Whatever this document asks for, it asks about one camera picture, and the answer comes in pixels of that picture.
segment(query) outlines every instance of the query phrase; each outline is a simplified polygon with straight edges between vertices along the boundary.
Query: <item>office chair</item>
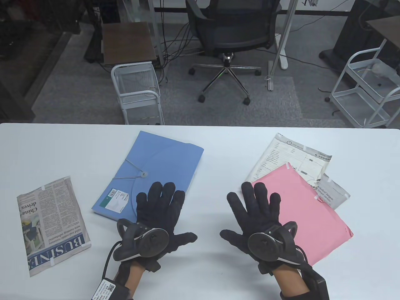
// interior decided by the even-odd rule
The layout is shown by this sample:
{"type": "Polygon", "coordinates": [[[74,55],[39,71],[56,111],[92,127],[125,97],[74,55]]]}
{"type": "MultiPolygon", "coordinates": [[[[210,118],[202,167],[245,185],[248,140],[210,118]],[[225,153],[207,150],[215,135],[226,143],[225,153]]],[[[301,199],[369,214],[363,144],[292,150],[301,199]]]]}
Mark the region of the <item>office chair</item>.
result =
{"type": "Polygon", "coordinates": [[[201,12],[195,0],[186,0],[191,33],[200,40],[206,56],[222,54],[223,64],[193,64],[189,70],[194,75],[195,68],[220,68],[219,73],[201,91],[198,101],[205,101],[204,93],[224,73],[229,73],[246,93],[243,104],[250,104],[250,94],[233,70],[254,70],[261,75],[260,67],[231,65],[235,52],[253,50],[260,47],[269,49],[275,41],[275,22],[282,8],[280,0],[211,0],[210,6],[201,12]]]}

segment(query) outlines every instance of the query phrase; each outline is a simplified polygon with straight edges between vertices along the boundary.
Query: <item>white metal cart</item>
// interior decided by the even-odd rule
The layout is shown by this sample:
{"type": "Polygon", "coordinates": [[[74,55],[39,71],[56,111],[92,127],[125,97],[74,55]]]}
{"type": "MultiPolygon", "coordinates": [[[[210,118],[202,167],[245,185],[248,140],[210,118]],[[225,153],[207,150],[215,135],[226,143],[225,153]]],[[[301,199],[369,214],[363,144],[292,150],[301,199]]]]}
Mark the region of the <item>white metal cart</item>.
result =
{"type": "Polygon", "coordinates": [[[125,124],[164,125],[160,88],[151,62],[117,65],[111,78],[125,124]]]}
{"type": "Polygon", "coordinates": [[[347,61],[330,96],[325,98],[326,102],[332,100],[356,128],[389,126],[400,112],[399,107],[390,117],[383,109],[386,102],[400,99],[400,87],[389,78],[377,77],[371,71],[374,64],[382,63],[377,57],[385,44],[386,39],[379,48],[358,51],[353,54],[347,61]],[[375,52],[372,59],[352,63],[356,56],[369,52],[375,52]],[[357,84],[352,89],[337,92],[336,89],[345,73],[349,74],[357,84]]]}

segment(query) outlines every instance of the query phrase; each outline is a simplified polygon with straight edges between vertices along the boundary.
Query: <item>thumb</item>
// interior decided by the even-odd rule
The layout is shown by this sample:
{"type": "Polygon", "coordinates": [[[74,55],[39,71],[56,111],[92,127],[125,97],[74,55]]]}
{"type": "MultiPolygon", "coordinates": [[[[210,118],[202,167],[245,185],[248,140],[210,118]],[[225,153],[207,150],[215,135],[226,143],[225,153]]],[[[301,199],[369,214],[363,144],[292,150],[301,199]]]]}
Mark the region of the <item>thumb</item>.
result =
{"type": "Polygon", "coordinates": [[[243,236],[232,230],[224,229],[220,232],[221,238],[230,242],[232,246],[237,247],[240,251],[248,253],[248,249],[244,243],[243,236]]]}
{"type": "Polygon", "coordinates": [[[174,235],[166,248],[166,252],[171,253],[173,251],[176,251],[179,246],[194,243],[196,240],[197,235],[195,235],[193,232],[186,232],[174,235]]]}

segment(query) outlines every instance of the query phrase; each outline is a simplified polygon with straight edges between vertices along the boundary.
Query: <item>blue folder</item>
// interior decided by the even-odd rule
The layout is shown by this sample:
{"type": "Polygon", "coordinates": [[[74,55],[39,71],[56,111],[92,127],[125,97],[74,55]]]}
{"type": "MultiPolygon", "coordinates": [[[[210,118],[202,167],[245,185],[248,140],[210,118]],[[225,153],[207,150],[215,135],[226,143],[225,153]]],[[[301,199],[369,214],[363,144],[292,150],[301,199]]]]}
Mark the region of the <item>blue folder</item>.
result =
{"type": "Polygon", "coordinates": [[[159,181],[186,193],[204,149],[141,131],[118,172],[92,210],[107,218],[136,222],[136,195],[159,181]]]}

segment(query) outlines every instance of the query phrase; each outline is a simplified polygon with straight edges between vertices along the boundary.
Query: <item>pink envelope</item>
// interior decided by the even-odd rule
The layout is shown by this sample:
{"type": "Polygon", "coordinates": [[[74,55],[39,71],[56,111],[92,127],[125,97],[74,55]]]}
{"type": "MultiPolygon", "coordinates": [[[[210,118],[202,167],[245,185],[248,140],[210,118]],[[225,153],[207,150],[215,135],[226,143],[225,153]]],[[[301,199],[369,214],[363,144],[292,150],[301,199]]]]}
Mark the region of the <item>pink envelope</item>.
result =
{"type": "Polygon", "coordinates": [[[304,250],[311,266],[353,236],[338,214],[289,163],[253,182],[253,186],[257,182],[265,184],[268,195],[280,194],[279,222],[297,223],[294,241],[304,250]]]}

